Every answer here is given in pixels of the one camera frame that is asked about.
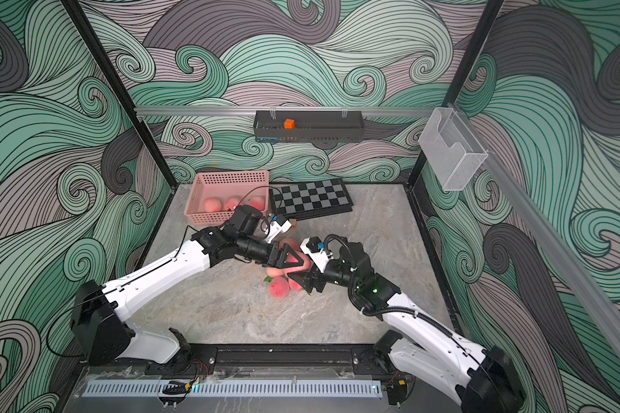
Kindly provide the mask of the black frame post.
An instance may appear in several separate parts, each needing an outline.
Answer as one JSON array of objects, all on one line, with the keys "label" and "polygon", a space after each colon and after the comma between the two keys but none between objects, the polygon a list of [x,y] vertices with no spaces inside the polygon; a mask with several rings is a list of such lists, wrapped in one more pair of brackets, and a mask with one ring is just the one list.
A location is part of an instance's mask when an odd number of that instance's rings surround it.
[{"label": "black frame post", "polygon": [[[480,56],[482,48],[485,46],[487,37],[493,28],[503,4],[502,1],[488,1],[486,3],[482,15],[475,27],[475,31],[467,43],[464,57],[456,70],[456,75],[439,108],[453,107],[461,111],[456,105],[456,100],[460,96],[463,86],[465,86],[468,75],[475,68],[475,63]],[[421,150],[420,156],[406,184],[409,190],[413,190],[418,184],[420,181],[420,173],[426,165],[429,165],[429,162],[426,159],[425,153]]]},{"label": "black frame post", "polygon": [[84,44],[87,46],[94,60],[96,60],[99,69],[106,77],[108,85],[115,93],[117,101],[126,112],[127,117],[132,123],[139,138],[143,142],[143,145],[152,156],[154,163],[156,163],[159,171],[162,173],[164,179],[170,186],[170,189],[175,192],[178,189],[179,184],[172,174],[172,170],[165,162],[162,152],[158,149],[157,142],[155,141],[150,128],[136,115],[134,101],[128,94],[123,82],[120,80],[115,67],[110,61],[108,53],[103,48],[96,32],[91,27],[91,24],[82,10],[79,1],[61,0],[60,3],[65,8],[67,15],[69,15],[72,23],[77,29],[77,32],[79,32]]}]

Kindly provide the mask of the orange cube on shelf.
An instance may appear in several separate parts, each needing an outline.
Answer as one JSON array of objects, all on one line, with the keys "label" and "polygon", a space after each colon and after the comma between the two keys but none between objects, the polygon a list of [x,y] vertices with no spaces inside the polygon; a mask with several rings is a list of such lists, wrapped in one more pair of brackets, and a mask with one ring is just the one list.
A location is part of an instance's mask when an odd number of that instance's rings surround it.
[{"label": "orange cube on shelf", "polygon": [[296,122],[293,119],[287,119],[284,122],[283,127],[285,129],[294,129],[296,127]]}]

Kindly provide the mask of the aluminium wall rail right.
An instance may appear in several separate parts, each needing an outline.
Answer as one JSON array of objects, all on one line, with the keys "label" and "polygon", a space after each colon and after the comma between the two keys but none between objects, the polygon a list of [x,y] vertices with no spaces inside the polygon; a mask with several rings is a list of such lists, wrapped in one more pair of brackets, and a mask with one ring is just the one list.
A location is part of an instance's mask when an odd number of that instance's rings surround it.
[{"label": "aluminium wall rail right", "polygon": [[506,196],[513,209],[536,236],[537,243],[549,263],[562,276],[564,283],[580,301],[620,359],[620,311],[618,308],[591,277],[585,264],[569,248],[561,234],[551,225],[530,196],[512,179],[498,154],[478,134],[468,116],[454,103],[449,103],[447,107],[456,113],[468,133],[473,136],[473,141],[487,153],[483,166],[497,182],[500,191]]}]

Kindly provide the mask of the peach front left cracked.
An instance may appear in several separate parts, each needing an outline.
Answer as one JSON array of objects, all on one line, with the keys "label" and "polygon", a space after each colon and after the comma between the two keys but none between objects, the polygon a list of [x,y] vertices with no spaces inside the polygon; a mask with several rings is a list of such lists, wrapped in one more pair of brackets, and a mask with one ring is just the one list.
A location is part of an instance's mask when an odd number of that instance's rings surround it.
[{"label": "peach front left cracked", "polygon": [[267,276],[265,283],[267,293],[273,299],[283,299],[289,294],[289,282],[284,276]]}]

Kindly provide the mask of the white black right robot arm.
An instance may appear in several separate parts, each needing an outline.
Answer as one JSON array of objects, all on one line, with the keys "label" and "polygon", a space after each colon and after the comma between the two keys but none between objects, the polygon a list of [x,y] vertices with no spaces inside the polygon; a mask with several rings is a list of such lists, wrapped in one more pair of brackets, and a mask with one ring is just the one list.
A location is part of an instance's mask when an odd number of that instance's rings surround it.
[{"label": "white black right robot arm", "polygon": [[333,254],[329,244],[334,238],[304,239],[301,252],[312,265],[291,277],[307,293],[320,293],[328,284],[345,287],[360,314],[391,327],[380,340],[385,368],[432,386],[463,412],[520,411],[526,392],[504,350],[486,349],[430,316],[394,282],[375,272],[362,244],[339,237],[339,253]]}]

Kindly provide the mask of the peach with leaf back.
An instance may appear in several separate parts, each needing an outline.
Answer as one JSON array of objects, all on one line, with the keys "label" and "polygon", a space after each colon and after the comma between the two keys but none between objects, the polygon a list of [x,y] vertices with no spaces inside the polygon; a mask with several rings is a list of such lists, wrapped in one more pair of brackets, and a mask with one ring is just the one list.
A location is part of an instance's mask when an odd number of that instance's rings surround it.
[{"label": "peach with leaf back", "polygon": [[267,201],[262,196],[253,196],[253,198],[249,200],[249,205],[261,212],[267,209]]}]

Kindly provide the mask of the black wall shelf tray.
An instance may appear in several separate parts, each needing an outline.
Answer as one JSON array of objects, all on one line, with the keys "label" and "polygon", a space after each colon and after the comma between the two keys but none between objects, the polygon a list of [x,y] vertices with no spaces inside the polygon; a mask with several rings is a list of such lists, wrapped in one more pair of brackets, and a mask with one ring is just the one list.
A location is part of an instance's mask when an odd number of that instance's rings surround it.
[{"label": "black wall shelf tray", "polygon": [[[293,119],[294,129],[284,122]],[[311,143],[321,146],[340,142],[358,142],[364,136],[364,119],[359,111],[259,110],[253,132],[258,141],[275,143]]]}]

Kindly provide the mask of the peach centre pale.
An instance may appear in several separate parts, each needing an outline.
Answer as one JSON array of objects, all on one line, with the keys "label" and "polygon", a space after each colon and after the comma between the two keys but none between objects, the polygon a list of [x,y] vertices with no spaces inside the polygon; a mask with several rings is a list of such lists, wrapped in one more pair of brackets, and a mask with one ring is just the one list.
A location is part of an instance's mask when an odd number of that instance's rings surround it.
[{"label": "peach centre pale", "polygon": [[280,241],[280,247],[283,248],[284,246],[288,245],[291,249],[293,249],[294,251],[300,251],[300,244],[294,240],[292,237],[286,237],[285,239],[282,239]]}]

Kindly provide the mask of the peach with leaf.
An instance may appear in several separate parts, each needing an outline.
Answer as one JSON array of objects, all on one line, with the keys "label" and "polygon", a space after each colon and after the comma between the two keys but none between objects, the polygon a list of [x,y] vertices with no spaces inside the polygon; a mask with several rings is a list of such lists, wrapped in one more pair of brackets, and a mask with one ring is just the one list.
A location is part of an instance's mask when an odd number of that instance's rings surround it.
[{"label": "peach with leaf", "polygon": [[253,198],[249,200],[249,205],[261,212],[267,209],[267,201],[262,196],[253,196]]},{"label": "peach with leaf", "polygon": [[303,292],[305,290],[305,288],[299,282],[296,282],[291,278],[289,278],[289,286],[292,290],[296,292]]}]

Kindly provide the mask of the clear acrylic wall holder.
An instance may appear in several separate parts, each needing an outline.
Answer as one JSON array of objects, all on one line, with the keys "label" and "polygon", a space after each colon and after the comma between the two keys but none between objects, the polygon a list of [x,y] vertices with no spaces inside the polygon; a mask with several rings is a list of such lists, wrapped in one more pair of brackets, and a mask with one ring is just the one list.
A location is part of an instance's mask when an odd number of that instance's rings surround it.
[{"label": "clear acrylic wall holder", "polygon": [[488,157],[468,117],[453,107],[435,108],[418,141],[445,192],[465,189]]}]

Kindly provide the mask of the black folding chess board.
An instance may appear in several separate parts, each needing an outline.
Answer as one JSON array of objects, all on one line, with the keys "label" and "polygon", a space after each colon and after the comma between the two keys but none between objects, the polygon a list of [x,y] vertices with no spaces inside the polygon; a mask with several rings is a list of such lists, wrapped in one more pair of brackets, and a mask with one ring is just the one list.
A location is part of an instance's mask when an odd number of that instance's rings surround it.
[{"label": "black folding chess board", "polygon": [[349,213],[353,201],[344,181],[332,178],[314,182],[297,182],[274,186],[272,212],[287,219],[310,220]]}]

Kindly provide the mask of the black frame post right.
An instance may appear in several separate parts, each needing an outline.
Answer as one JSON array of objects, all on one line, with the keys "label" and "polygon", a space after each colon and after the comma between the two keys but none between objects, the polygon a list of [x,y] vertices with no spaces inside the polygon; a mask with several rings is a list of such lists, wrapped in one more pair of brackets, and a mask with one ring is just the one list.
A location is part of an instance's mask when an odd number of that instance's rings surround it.
[{"label": "black frame post right", "polygon": [[[488,1],[486,3],[482,15],[475,27],[475,31],[467,43],[464,57],[456,70],[456,75],[439,108],[453,107],[461,111],[456,105],[456,100],[460,96],[463,86],[465,86],[468,75],[475,68],[475,63],[480,56],[482,48],[485,46],[487,37],[493,28],[503,4],[502,1]],[[426,165],[429,165],[429,162],[426,159],[425,153],[421,150],[420,156],[406,184],[409,190],[413,190],[418,184],[420,181],[420,173]]]}]

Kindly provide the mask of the black frame post left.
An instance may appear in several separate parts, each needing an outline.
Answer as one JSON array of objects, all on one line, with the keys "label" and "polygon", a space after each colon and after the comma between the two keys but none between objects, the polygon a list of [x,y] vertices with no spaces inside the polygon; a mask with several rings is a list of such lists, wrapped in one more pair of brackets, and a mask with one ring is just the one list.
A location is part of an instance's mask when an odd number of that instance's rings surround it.
[{"label": "black frame post left", "polygon": [[67,15],[69,15],[72,23],[77,29],[77,32],[79,32],[84,44],[87,46],[94,60],[96,60],[99,69],[106,77],[108,85],[115,93],[117,101],[126,112],[127,117],[132,123],[139,138],[143,142],[143,145],[152,156],[154,163],[156,163],[159,171],[162,173],[164,179],[170,186],[170,189],[175,192],[178,189],[179,184],[172,174],[172,170],[165,162],[162,152],[158,149],[157,142],[155,141],[150,128],[136,115],[134,101],[128,94],[123,82],[120,80],[115,67],[110,61],[108,53],[103,48],[96,32],[91,27],[91,24],[82,10],[79,1],[61,0],[60,3],[65,8]]}]

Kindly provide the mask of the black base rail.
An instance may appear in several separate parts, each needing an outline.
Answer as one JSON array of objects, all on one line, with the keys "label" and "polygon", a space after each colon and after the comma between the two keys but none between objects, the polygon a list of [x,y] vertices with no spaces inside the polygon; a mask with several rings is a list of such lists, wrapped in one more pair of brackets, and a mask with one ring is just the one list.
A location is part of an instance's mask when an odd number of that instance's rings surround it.
[{"label": "black base rail", "polygon": [[391,378],[395,373],[410,375],[412,369],[393,361],[393,353],[373,343],[338,344],[192,344],[165,364],[139,359],[117,359],[92,368],[130,368],[164,377],[189,377],[194,373],[219,374],[254,371],[259,368],[327,368],[337,373],[354,373],[374,378]]}]

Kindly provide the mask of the pink perforated plastic basket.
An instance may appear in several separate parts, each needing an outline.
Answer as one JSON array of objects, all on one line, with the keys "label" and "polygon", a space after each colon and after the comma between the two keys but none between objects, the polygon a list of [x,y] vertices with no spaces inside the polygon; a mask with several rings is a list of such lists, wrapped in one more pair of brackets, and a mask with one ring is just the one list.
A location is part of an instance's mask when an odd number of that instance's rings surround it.
[{"label": "pink perforated plastic basket", "polygon": [[[192,182],[184,215],[194,225],[220,225],[234,212],[225,210],[225,202],[232,196],[239,196],[241,205],[246,206],[250,206],[249,200],[253,196],[264,197],[267,209],[262,213],[265,213],[269,207],[269,179],[268,170],[198,173]],[[204,200],[209,197],[219,198],[222,201],[222,212],[204,212]]]}]

